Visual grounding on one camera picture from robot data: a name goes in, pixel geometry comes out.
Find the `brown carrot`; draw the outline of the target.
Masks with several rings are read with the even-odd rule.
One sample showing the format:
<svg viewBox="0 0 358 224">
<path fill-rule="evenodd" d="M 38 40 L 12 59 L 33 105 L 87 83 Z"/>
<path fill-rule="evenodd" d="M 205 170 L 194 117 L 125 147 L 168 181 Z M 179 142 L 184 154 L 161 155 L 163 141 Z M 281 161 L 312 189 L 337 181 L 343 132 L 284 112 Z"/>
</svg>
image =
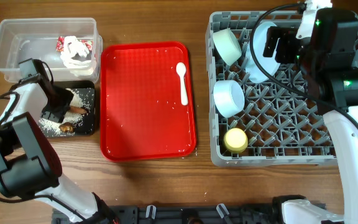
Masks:
<svg viewBox="0 0 358 224">
<path fill-rule="evenodd" d="M 76 106 L 70 106 L 69 112 L 75 113 L 75 114 L 86 114 L 87 110 L 84 108 L 76 107 Z"/>
</svg>

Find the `light blue plate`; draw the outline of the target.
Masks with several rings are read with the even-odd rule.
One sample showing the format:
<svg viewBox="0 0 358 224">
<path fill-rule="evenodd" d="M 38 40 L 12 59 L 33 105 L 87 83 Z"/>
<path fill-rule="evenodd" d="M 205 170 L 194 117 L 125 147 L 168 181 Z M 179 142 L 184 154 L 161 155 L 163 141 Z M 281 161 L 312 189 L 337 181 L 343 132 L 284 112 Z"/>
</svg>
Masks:
<svg viewBox="0 0 358 224">
<path fill-rule="evenodd" d="M 258 62 L 264 68 L 264 70 L 268 72 L 270 76 L 272 76 L 277 72 L 280 64 L 275 60 L 277 48 L 274 48 L 272 57 L 263 56 L 265 44 L 267 43 L 267 32 L 270 27 L 276 27 L 276 25 L 270 21 L 260 23 L 255 31 L 253 43 L 255 56 Z M 247 63 L 245 66 L 245 71 L 250 73 L 249 80 L 252 83 L 261 83 L 268 80 L 264 73 L 262 73 L 256 66 L 249 47 L 246 50 L 246 59 Z"/>
</svg>

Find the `small light blue bowl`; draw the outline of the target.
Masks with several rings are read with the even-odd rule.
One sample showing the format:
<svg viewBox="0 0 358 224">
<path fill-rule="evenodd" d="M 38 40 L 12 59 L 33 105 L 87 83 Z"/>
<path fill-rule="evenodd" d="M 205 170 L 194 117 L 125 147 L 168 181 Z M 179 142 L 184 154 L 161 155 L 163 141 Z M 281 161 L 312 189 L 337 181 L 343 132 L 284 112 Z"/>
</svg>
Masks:
<svg viewBox="0 0 358 224">
<path fill-rule="evenodd" d="M 219 113 L 230 118 L 241 112 L 245 106 L 245 96 L 238 82 L 222 80 L 214 84 L 213 98 Z"/>
</svg>

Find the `yellow plastic cup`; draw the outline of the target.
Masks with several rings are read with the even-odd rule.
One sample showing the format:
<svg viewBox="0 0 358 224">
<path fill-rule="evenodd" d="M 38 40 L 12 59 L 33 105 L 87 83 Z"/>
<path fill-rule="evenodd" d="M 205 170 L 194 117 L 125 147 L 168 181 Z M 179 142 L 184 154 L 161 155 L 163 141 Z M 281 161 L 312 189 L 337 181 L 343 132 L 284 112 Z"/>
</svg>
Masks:
<svg viewBox="0 0 358 224">
<path fill-rule="evenodd" d="M 241 153 L 248 147 L 248 137 L 243 130 L 232 128 L 224 135 L 223 143 L 229 152 Z"/>
</svg>

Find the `white plastic spoon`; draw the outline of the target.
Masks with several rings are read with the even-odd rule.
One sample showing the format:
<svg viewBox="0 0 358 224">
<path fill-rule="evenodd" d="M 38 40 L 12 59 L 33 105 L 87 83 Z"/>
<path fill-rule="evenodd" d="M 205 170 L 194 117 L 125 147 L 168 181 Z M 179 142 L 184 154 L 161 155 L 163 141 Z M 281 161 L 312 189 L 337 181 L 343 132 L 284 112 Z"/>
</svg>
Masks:
<svg viewBox="0 0 358 224">
<path fill-rule="evenodd" d="M 188 104 L 188 97 L 187 97 L 186 86 L 185 86 L 186 66 L 185 66 L 185 64 L 183 62 L 177 63 L 176 72 L 177 72 L 177 75 L 180 78 L 181 103 L 182 103 L 183 106 L 186 106 Z"/>
</svg>

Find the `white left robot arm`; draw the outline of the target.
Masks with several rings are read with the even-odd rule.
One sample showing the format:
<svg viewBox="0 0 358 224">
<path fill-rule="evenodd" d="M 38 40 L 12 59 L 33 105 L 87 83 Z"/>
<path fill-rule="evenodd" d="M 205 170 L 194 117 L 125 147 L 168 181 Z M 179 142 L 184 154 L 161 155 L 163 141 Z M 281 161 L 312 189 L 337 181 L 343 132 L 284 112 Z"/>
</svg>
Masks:
<svg viewBox="0 0 358 224">
<path fill-rule="evenodd" d="M 63 174 L 60 159 L 39 128 L 50 115 L 63 120 L 73 93 L 53 85 L 48 65 L 29 58 L 19 63 L 22 78 L 0 95 L 8 104 L 0 116 L 0 202 L 43 202 L 71 223 L 119 223 L 95 193 Z"/>
</svg>

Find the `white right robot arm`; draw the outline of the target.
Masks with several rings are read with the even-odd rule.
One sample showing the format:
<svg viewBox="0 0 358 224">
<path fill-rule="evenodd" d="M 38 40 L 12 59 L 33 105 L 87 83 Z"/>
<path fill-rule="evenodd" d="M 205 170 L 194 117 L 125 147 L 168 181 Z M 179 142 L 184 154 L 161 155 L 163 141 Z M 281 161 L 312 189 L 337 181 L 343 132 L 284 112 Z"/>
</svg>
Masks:
<svg viewBox="0 0 358 224">
<path fill-rule="evenodd" d="M 297 28 L 272 27 L 264 56 L 295 63 L 308 80 L 336 153 L 344 212 L 329 212 L 302 196 L 274 199 L 279 223 L 358 223 L 358 16 L 331 3 L 297 5 Z"/>
</svg>

